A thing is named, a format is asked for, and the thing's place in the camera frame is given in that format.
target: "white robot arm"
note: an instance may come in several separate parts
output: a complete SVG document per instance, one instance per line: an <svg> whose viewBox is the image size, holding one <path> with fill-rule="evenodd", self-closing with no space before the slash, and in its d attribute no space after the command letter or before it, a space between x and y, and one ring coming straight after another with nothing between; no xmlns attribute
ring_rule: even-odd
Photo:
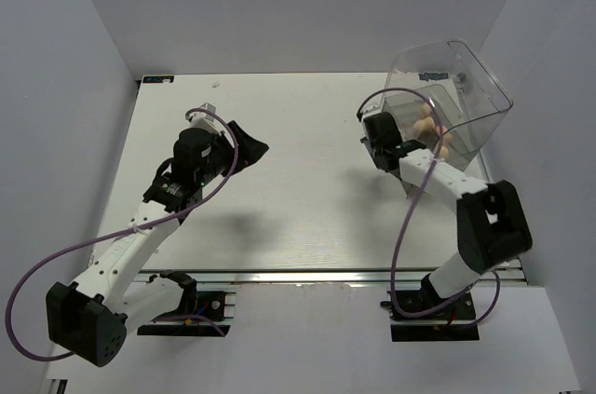
<svg viewBox="0 0 596 394"><path fill-rule="evenodd" d="M218 175L244 170L269 149L235 121L228 123L238 153L231 169L234 147L211 124L210 116L194 114L188 120L190 126L181 131L173 157L159 166L130 219L133 233L114 240L70 285L57 282L47 293L49 338L96 366L109 363L127 334L144 323L163 314L196 313L196 281L182 272L161 272L142 289L125 293L159 245L185 220L189 208L202 199L203 187ZM167 214L171 219L160 222Z"/></svg>
<svg viewBox="0 0 596 394"><path fill-rule="evenodd" d="M362 124L376 167L420 186L434 154L417 140L403 141L393 115L370 114ZM484 273L532 247L532 237L514 186L487 183L444 161L436 164L425 191L455 213L457 252L422 280L424 309L443 303Z"/></svg>

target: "egg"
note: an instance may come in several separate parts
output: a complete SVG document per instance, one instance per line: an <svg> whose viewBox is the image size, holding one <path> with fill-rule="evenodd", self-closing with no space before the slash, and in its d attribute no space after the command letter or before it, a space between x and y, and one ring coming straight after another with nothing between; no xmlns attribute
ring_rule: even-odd
<svg viewBox="0 0 596 394"><path fill-rule="evenodd" d="M435 128L435 121L432 120L432 117L425 117L424 119L420 119L413 123L412 129L414 132L415 137L417 138L425 131L432 131Z"/></svg>
<svg viewBox="0 0 596 394"><path fill-rule="evenodd" d="M435 128L435 131L437 132L437 134L440 136L441 134L443 134L443 144L448 145L451 140L454 138L454 136L449 133L447 131L448 129L445 126L439 127L437 126Z"/></svg>

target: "brown egg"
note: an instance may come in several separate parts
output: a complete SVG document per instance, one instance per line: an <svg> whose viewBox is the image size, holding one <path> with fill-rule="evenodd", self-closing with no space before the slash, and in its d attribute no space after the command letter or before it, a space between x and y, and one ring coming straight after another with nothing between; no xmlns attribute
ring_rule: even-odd
<svg viewBox="0 0 596 394"><path fill-rule="evenodd" d="M449 133L447 130L448 129L445 126L442 126L442 128L437 126L435 128L435 131L437 132L437 134L439 136L443 133L443 144L444 145L449 145L451 140L454 138L454 136L451 133Z"/></svg>
<svg viewBox="0 0 596 394"><path fill-rule="evenodd" d="M420 119L413 123L412 129L414 132L414 136L417 138L425 131L432 131L435 128L435 121L432 120L432 117L425 117L424 119Z"/></svg>
<svg viewBox="0 0 596 394"><path fill-rule="evenodd" d="M420 114L422 115L422 117L430 116L431 113L432 110L430 109L430 105L428 105L427 103L423 103L420 107Z"/></svg>

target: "clear plastic container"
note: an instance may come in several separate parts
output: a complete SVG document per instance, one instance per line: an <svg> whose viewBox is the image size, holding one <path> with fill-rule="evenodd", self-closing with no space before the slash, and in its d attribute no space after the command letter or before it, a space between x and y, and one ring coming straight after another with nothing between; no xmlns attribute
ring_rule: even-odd
<svg viewBox="0 0 596 394"><path fill-rule="evenodd" d="M442 133L447 148L443 157L459 170L466 169L513 105L498 79L462 40L402 51L387 76L386 88L391 87L417 89L435 104L447 129ZM434 149L440 132L427 119L424 102L411 93L391 91L381 104L395 117L404 140L417 139Z"/></svg>

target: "white table surface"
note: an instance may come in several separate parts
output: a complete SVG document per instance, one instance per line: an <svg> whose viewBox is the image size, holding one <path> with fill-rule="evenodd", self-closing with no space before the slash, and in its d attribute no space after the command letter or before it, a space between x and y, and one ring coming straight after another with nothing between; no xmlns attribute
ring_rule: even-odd
<svg viewBox="0 0 596 394"><path fill-rule="evenodd" d="M410 77L404 86L427 85ZM209 102L270 151L194 211L145 269L389 267L409 200L399 181L375 168L359 142L362 127L355 117L361 101L385 79L386 74L177 75L171 84L142 84L101 232L126 224L186 128L186 110ZM471 171L480 176L476 164ZM436 267L454 251L454 216L424 197L399 266Z"/></svg>
<svg viewBox="0 0 596 394"><path fill-rule="evenodd" d="M492 288L472 291L478 311ZM104 368L73 357L65 394L545 394L579 389L541 288L505 288L481 340L392 343L384 284L239 288L225 338L127 337Z"/></svg>

